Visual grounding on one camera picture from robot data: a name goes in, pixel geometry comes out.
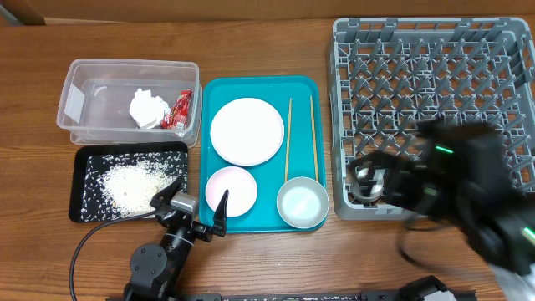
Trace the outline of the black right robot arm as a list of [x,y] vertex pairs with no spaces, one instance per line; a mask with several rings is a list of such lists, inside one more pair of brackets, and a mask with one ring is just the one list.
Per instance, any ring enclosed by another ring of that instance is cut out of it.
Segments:
[[502,159],[502,137],[487,123],[447,125],[440,119],[417,124],[426,141],[418,161],[375,150],[351,161],[353,194],[411,212],[396,247],[408,263],[457,275],[453,268],[422,262],[405,250],[405,236],[425,216],[438,227],[457,227],[491,268],[510,300],[534,298],[534,198],[521,193]]

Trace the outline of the grey-rimmed white bowl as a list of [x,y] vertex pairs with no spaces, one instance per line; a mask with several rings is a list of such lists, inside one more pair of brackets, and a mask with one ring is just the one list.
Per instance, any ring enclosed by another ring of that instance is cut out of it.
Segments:
[[286,181],[277,194],[279,216],[291,227],[312,229],[326,219],[329,196],[316,180],[295,177]]

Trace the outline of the clear plastic bin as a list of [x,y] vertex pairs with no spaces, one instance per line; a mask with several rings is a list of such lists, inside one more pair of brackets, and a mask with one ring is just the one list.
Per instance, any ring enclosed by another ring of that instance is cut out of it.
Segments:
[[[151,92],[173,106],[192,92],[182,129],[141,129],[129,114],[137,91]],[[193,62],[146,59],[76,59],[59,101],[58,127],[77,145],[181,141],[193,147],[201,125],[200,70]]]

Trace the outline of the pink bowl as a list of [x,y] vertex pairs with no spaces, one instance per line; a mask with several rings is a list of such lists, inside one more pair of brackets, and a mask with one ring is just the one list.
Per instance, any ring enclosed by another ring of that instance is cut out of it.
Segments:
[[213,211],[217,209],[225,191],[229,191],[227,217],[240,217],[248,212],[257,200],[257,183],[254,177],[241,167],[221,168],[209,178],[205,195],[208,206]]

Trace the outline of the spilled rice pile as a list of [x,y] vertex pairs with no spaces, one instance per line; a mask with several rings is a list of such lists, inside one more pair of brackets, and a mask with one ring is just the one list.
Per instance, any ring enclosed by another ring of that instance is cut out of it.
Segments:
[[86,160],[80,222],[106,222],[153,210],[151,198],[180,179],[187,190],[184,151],[94,155]]

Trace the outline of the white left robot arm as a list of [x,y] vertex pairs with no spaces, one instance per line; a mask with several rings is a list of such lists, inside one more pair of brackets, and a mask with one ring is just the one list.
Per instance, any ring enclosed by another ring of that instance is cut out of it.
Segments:
[[166,232],[160,242],[144,244],[133,252],[123,300],[178,299],[176,282],[195,241],[210,242],[226,235],[229,191],[223,192],[209,226],[197,221],[198,201],[180,192],[181,184],[182,180],[176,179],[151,198],[155,219]]

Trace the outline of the white napkin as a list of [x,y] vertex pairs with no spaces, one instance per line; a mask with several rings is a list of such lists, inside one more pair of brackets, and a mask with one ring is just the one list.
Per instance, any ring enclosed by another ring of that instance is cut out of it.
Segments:
[[170,112],[170,106],[160,96],[152,96],[150,89],[138,88],[129,107],[130,116],[141,129],[158,127]]

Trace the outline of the teal serving tray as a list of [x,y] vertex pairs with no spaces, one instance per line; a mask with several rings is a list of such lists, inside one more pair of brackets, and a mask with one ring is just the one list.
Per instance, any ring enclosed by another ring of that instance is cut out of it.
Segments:
[[[199,219],[213,223],[214,211],[206,201],[206,184],[216,171],[231,164],[214,150],[210,140],[210,126],[216,112],[225,104],[240,98],[256,98],[268,102],[288,120],[288,102],[292,98],[292,126],[289,153],[290,179],[305,176],[315,179],[313,139],[310,118],[310,96],[313,96],[316,140],[318,152],[319,183],[326,185],[324,161],[322,113],[318,86],[304,75],[233,77],[211,81],[204,89],[201,157],[200,157],[200,205]],[[295,232],[278,214],[276,200],[284,183],[286,144],[270,160],[247,169],[256,180],[258,196],[252,208],[240,217],[227,219],[229,233]]]

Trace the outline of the white plastic cup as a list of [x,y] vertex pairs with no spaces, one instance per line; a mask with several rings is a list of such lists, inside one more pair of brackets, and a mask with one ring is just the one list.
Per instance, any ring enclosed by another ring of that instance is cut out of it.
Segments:
[[385,185],[385,170],[374,170],[374,174],[370,178],[368,175],[369,167],[356,167],[350,188],[354,198],[366,206],[370,206],[382,196]]

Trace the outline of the wooden chopstick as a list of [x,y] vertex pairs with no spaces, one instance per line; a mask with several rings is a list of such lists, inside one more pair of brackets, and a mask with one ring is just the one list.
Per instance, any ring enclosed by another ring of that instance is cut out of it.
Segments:
[[314,105],[313,105],[313,96],[310,96],[310,118],[311,118],[311,129],[312,129],[312,139],[313,139],[313,160],[314,160],[314,174],[315,181],[319,182],[319,172],[318,172],[318,152],[317,152],[317,140],[316,140],[316,126],[315,126],[315,115],[314,115]]
[[290,152],[290,140],[291,140],[291,126],[292,126],[292,106],[293,100],[289,99],[288,102],[288,124],[287,124],[287,142],[286,142],[286,152],[285,152],[285,168],[284,168],[284,183],[288,181],[288,170],[289,170],[289,152]]

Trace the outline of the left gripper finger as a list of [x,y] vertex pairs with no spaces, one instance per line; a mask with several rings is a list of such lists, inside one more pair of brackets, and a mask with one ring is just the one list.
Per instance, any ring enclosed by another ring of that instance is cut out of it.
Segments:
[[227,233],[227,202],[229,190],[225,190],[213,217],[212,233],[218,237],[225,237]]
[[160,208],[162,205],[169,205],[172,197],[181,191],[183,187],[183,177],[177,177],[169,186],[157,192],[150,200],[150,205],[155,209]]

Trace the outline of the red snack wrapper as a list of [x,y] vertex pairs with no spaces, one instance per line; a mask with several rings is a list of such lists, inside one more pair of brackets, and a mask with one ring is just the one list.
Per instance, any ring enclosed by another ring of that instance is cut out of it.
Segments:
[[193,91],[184,89],[181,91],[171,111],[166,113],[160,123],[160,127],[168,130],[183,130],[187,126],[187,116]]

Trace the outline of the white round plate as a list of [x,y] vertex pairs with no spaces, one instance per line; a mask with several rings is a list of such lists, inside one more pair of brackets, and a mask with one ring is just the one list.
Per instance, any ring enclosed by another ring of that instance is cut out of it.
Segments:
[[210,126],[216,153],[238,166],[256,166],[270,160],[284,136],[281,115],[268,102],[256,98],[235,99],[223,105]]

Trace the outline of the grey dish rack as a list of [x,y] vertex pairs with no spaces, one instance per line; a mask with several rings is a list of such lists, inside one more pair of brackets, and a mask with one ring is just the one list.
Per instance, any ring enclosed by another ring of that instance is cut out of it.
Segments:
[[521,18],[341,18],[327,51],[336,215],[401,220],[360,202],[349,164],[373,151],[418,160],[416,123],[486,122],[502,136],[513,185],[534,190],[534,33]]

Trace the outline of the black tray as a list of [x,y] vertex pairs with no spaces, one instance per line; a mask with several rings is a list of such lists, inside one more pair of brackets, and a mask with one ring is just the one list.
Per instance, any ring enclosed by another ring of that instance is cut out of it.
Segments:
[[165,151],[184,151],[188,155],[188,147],[182,142],[157,142],[123,145],[92,145],[79,149],[74,158],[74,172],[69,201],[69,219],[80,222],[81,190],[83,185],[86,160],[94,155],[116,155],[128,153],[152,153]]

